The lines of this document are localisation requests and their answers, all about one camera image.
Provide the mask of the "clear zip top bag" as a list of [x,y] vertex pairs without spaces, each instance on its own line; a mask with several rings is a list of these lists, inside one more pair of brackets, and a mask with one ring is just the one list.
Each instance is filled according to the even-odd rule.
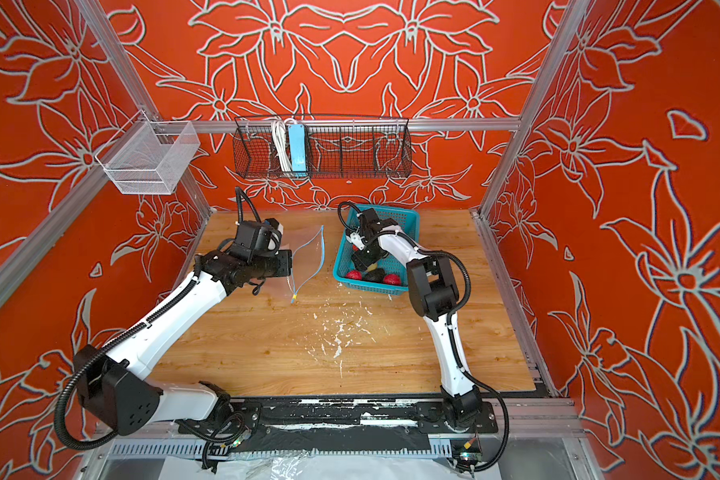
[[273,296],[295,304],[304,286],[313,280],[325,264],[323,225],[312,225],[284,234],[283,247],[292,253],[291,273],[272,280]]

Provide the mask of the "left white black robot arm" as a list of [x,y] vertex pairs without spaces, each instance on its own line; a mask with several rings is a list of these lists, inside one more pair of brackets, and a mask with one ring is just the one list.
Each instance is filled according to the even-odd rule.
[[229,445],[243,434],[246,417],[221,387],[149,380],[169,348],[205,313],[236,291],[249,288],[258,295],[268,279],[292,273],[282,225],[262,218],[242,189],[235,195],[235,236],[197,256],[176,289],[133,326],[75,355],[54,408],[54,433],[63,446],[93,450],[161,422],[176,423],[209,446]]

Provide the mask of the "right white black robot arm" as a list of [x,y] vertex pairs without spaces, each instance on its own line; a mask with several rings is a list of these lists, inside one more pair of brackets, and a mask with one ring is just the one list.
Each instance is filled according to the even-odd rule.
[[[337,215],[352,248],[350,279],[392,285],[392,277],[380,272],[379,262],[387,258],[406,270],[411,306],[425,321],[435,347],[446,425],[474,432],[450,465],[470,476],[496,466],[508,446],[509,414],[501,394],[476,378],[466,361],[458,326],[458,312],[472,293],[466,266],[450,252],[421,246],[395,220],[381,218],[373,208],[362,210],[352,201],[343,201]],[[483,413],[485,393],[498,401],[503,416],[501,440],[489,459],[469,452],[480,440],[477,420]]]

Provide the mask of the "dark avocado toy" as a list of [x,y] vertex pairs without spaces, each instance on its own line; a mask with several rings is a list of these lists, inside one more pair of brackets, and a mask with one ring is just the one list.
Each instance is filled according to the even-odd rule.
[[383,283],[386,272],[383,268],[375,268],[364,273],[363,280],[372,283]]

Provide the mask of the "red strawberry toy right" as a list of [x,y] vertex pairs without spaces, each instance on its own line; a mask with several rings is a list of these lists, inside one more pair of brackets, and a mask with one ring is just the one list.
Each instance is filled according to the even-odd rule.
[[402,280],[397,274],[387,274],[383,278],[383,283],[392,286],[401,286]]

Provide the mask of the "teal plastic basket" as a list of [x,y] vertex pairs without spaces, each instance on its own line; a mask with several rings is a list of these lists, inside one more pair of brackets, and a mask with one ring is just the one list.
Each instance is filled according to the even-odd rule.
[[338,208],[342,225],[333,275],[356,290],[399,296],[408,292],[405,263],[383,251],[379,240],[361,247],[382,227],[400,227],[412,240],[419,240],[420,216],[414,210],[382,205],[342,202]]

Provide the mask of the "light blue box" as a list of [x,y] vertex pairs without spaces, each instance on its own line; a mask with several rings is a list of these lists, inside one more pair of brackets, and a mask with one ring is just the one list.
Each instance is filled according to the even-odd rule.
[[306,130],[301,124],[288,127],[292,172],[296,177],[307,175]]

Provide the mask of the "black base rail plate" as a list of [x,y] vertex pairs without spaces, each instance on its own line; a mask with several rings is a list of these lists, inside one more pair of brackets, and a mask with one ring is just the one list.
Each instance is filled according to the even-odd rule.
[[181,420],[178,432],[204,438],[224,424],[218,438],[243,432],[217,444],[215,453],[306,451],[319,453],[426,454],[448,456],[451,443],[475,435],[492,436],[499,426],[491,405],[457,426],[444,402],[415,399],[302,399],[230,401],[214,419]]

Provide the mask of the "clear acrylic wall bin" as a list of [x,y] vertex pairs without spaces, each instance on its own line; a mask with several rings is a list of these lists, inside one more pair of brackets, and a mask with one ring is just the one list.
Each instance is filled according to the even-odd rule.
[[112,133],[94,160],[124,195],[169,195],[199,148],[191,122],[155,121],[138,111]]

